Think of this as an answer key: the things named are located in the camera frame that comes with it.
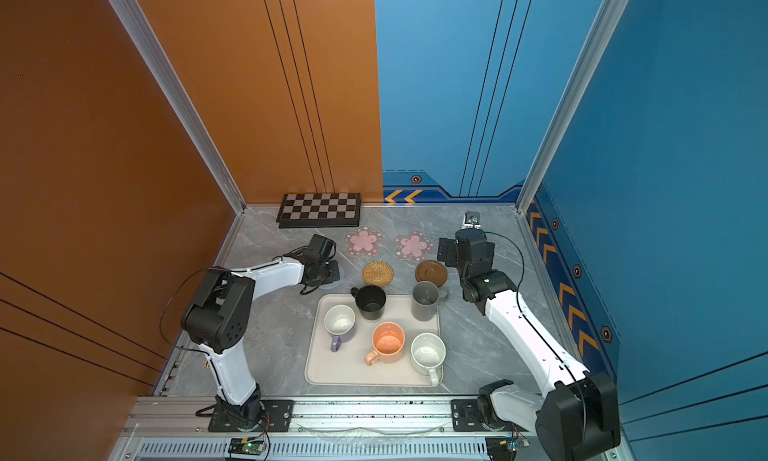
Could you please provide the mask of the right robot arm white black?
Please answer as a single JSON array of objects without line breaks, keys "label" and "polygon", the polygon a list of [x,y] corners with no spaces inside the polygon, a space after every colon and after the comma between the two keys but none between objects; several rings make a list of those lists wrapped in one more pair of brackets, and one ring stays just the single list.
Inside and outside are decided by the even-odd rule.
[{"label": "right robot arm white black", "polygon": [[508,339],[539,388],[509,380],[482,387],[476,418],[487,429],[531,431],[552,460],[587,460],[621,443],[617,388],[592,373],[547,331],[524,302],[517,283],[493,266],[494,243],[477,228],[439,241],[437,259],[457,270],[465,301]]}]

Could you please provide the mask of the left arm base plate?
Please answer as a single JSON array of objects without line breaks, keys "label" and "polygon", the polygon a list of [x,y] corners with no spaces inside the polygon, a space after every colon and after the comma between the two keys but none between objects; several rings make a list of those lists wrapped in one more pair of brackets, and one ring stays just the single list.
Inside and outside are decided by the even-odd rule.
[{"label": "left arm base plate", "polygon": [[285,433],[289,430],[294,401],[260,400],[243,406],[231,406],[216,398],[207,430],[213,433]]}]

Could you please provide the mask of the tan rattan round coaster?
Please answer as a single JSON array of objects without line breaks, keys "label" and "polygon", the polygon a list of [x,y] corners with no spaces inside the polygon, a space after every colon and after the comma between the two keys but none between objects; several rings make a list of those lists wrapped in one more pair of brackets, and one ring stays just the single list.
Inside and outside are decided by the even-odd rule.
[{"label": "tan rattan round coaster", "polygon": [[363,268],[361,276],[366,285],[385,287],[393,281],[394,270],[386,262],[374,261]]}]

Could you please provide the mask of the purple mug white inside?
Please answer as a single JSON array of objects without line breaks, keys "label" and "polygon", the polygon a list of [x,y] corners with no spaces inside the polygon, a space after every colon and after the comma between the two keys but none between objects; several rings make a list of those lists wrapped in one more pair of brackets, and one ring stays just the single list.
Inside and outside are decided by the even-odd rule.
[{"label": "purple mug white inside", "polygon": [[336,353],[356,334],[355,311],[347,305],[335,305],[326,313],[323,325],[331,336],[330,350]]}]

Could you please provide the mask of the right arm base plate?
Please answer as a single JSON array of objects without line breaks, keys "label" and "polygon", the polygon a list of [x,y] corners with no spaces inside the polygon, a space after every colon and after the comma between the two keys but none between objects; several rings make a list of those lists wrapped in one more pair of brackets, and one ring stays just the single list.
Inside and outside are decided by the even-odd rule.
[{"label": "right arm base plate", "polygon": [[450,401],[451,422],[454,432],[510,432],[528,436],[520,426],[507,421],[491,425],[482,417],[476,398]]}]

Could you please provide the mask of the pink flower coaster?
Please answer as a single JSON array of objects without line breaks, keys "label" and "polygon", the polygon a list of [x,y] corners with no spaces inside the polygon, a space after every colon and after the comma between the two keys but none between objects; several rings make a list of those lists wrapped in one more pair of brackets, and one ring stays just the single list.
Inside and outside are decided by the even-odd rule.
[{"label": "pink flower coaster", "polygon": [[361,226],[345,238],[346,252],[350,256],[371,257],[379,254],[383,235],[380,231],[368,226]]},{"label": "pink flower coaster", "polygon": [[434,249],[434,242],[420,231],[410,231],[394,238],[395,255],[404,261],[422,262]]}]

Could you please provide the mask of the brown wooden round coaster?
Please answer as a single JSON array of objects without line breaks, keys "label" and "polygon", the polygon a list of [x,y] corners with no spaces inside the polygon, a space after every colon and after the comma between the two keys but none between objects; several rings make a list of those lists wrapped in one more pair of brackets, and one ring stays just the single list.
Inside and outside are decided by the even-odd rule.
[{"label": "brown wooden round coaster", "polygon": [[418,282],[428,281],[442,287],[448,278],[448,272],[445,265],[436,260],[425,260],[420,262],[415,269],[415,279]]}]

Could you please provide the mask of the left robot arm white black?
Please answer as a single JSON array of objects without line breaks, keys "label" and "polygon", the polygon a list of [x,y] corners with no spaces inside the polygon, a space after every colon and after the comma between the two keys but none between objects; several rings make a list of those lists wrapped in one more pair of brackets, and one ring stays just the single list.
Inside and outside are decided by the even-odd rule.
[{"label": "left robot arm white black", "polygon": [[211,432],[254,432],[267,427],[268,411],[246,359],[244,341],[253,302],[301,285],[309,293],[340,280],[334,259],[279,256],[257,266],[208,269],[182,316],[181,327],[213,371],[215,404],[197,412],[210,416]]}]

